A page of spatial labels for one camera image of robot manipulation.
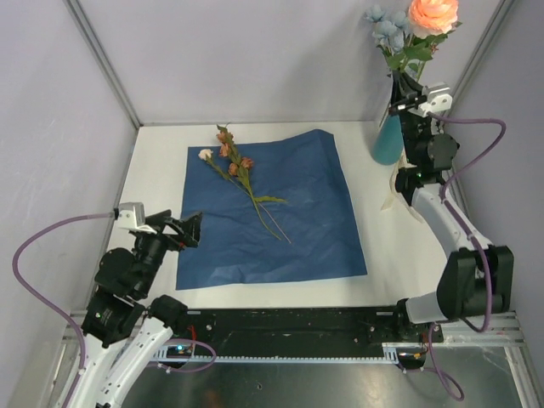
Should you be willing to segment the cream printed ribbon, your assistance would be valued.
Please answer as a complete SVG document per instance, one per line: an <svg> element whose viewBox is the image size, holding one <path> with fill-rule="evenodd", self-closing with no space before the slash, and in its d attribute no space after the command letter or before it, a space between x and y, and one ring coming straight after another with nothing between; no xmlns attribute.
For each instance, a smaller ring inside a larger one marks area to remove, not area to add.
<svg viewBox="0 0 544 408"><path fill-rule="evenodd" d="M414 165L408 163L405 152L402 152L398 161L394 164L389 178L389 192L380 211L386 212L394 206L395 202L399 202L416 221L420 224L424 224L425 221L422 215L412 207L409 203L409 199L405 197L405 195L410 194L408 173L406 171L414 168Z"/></svg>

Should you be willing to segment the blue wrapping paper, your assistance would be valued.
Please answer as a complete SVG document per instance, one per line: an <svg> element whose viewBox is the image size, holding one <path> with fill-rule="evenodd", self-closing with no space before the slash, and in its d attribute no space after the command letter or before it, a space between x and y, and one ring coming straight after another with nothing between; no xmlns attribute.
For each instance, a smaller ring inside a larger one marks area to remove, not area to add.
<svg viewBox="0 0 544 408"><path fill-rule="evenodd" d="M332 134L316 129L243 144L251 192L187 151L182 218L202 213L201 241L178 257L178 290L366 275L349 188Z"/></svg>

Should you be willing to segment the single cream rosebud stem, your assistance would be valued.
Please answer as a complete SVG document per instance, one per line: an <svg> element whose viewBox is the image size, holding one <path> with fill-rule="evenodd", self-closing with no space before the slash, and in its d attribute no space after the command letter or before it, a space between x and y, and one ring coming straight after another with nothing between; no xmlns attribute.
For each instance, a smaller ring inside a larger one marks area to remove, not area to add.
<svg viewBox="0 0 544 408"><path fill-rule="evenodd" d="M264 221L264 218L262 216L261 211L264 210L264 212L269 216L270 220L273 222L275 227L280 231L280 233L283 235L283 238L287 240L288 243L292 243L290 238L287 236L285 231L280 227L280 225L276 222L275 218L272 216L272 214L269 212L269 210L263 205L261 201L258 201L257 198L252 195L249 190L246 187L240 186L239 183L235 182L233 177L226 173L224 170L220 168L218 164L216 164L213 160L213 151L211 149L202 149L198 153L198 157L203 160L206 164L208 164L216 173L220 175L220 177L226 181L231 182L237 189L241 190L246 196L250 197L252 200L252 204L254 205L257 215L265 227L265 229L272 234L273 237L275 237L278 240L281 240L281 238L269 227L269 225Z"/></svg>

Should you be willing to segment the brown flower stem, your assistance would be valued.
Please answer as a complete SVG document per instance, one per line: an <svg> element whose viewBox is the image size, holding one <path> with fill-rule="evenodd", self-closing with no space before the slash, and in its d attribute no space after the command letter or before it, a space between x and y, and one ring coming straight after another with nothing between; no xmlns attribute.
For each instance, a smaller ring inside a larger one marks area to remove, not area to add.
<svg viewBox="0 0 544 408"><path fill-rule="evenodd" d="M261 201L263 203L263 205L265 203L287 204L287 200L279 197L270 195L255 195L255 193L253 192L250 178L254 166L254 160L248 156L243 156L240 153L237 145L235 144L235 137L226 125L217 125L216 128L218 130L216 138L220 142L218 156L229 161L227 169L224 171L231 175L234 181L239 183L240 186L246 187L249 192L257 198L258 201ZM281 240L285 240L283 238L283 235L275 227L275 225L270 220L269 216L264 212L264 210L262 210L261 213L264 221L269 225L269 227L281 238Z"/></svg>

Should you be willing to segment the peach rose stem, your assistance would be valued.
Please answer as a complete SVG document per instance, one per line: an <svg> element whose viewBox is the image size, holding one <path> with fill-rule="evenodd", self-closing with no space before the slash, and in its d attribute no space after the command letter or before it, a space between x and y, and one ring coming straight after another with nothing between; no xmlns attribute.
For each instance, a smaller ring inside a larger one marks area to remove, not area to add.
<svg viewBox="0 0 544 408"><path fill-rule="evenodd" d="M405 49L408 65L403 71L415 80L422 76L426 64L438 47L461 25L458 1L412 1L405 12L411 33Z"/></svg>

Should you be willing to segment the blue flower stem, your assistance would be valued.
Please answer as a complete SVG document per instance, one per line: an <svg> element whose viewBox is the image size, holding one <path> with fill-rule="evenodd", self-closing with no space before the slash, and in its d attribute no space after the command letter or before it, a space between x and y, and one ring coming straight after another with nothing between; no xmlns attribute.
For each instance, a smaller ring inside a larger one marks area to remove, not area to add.
<svg viewBox="0 0 544 408"><path fill-rule="evenodd" d="M388 13L381 6L373 5L365 11L364 17L372 24L371 36L388 68L403 71L409 62L405 49L411 40L407 13Z"/></svg>

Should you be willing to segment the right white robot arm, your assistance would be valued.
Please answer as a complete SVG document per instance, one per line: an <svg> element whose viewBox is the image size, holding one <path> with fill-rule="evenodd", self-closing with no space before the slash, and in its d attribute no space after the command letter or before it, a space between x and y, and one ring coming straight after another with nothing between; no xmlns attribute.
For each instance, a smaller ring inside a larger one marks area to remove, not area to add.
<svg viewBox="0 0 544 408"><path fill-rule="evenodd" d="M494 314L508 311L513 283L513 252L496 246L469 221L451 197L451 170L460 145L440 129L451 122L441 114L451 107L444 84L424 87L393 71L388 112L399 118L407 164L394 176L394 190L430 227L447 257L434 291L398 301L394 335L411 341L423 324L461 320L485 332ZM480 316L479 326L469 323Z"/></svg>

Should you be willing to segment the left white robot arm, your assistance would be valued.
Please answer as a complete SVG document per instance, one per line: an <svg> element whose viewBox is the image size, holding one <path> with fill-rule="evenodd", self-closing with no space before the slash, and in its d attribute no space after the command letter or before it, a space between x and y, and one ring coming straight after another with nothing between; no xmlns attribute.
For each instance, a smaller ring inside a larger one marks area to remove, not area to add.
<svg viewBox="0 0 544 408"><path fill-rule="evenodd" d="M119 206L116 219L134 237L132 249L108 250L94 277L96 290L78 334L78 364L58 407L118 407L150 357L188 329L187 306L168 295L142 304L168 252L198 247L202 214L146 216L140 203Z"/></svg>

